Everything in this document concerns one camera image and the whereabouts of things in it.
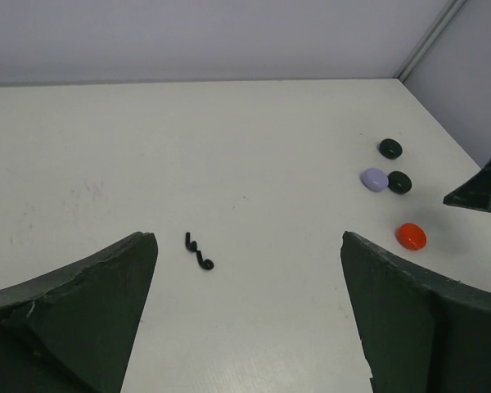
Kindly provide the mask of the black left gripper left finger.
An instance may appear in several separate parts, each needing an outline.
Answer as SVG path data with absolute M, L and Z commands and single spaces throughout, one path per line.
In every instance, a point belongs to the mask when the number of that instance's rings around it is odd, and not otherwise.
M 0 392 L 119 392 L 158 257 L 133 233 L 0 290 Z

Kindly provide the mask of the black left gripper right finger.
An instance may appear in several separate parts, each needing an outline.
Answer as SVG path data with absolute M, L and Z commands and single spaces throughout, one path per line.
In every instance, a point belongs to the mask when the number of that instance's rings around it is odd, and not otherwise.
M 491 392 L 491 293 L 353 232 L 340 258 L 375 392 Z

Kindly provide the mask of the black earbud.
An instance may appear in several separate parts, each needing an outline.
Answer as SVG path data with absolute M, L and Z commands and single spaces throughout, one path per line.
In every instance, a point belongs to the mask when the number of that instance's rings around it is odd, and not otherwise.
M 198 265 L 203 270 L 210 271 L 214 268 L 214 262 L 210 259 L 205 259 L 200 250 L 196 252 L 196 258 L 197 258 Z
M 196 253 L 198 250 L 198 245 L 196 241 L 193 241 L 191 239 L 191 233 L 186 232 L 185 235 L 185 247 L 187 248 L 188 251 Z

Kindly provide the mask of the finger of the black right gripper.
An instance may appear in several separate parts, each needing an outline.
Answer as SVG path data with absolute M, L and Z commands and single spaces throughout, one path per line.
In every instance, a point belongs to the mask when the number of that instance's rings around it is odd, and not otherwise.
M 446 195 L 443 203 L 491 213 L 491 159 L 476 175 Z

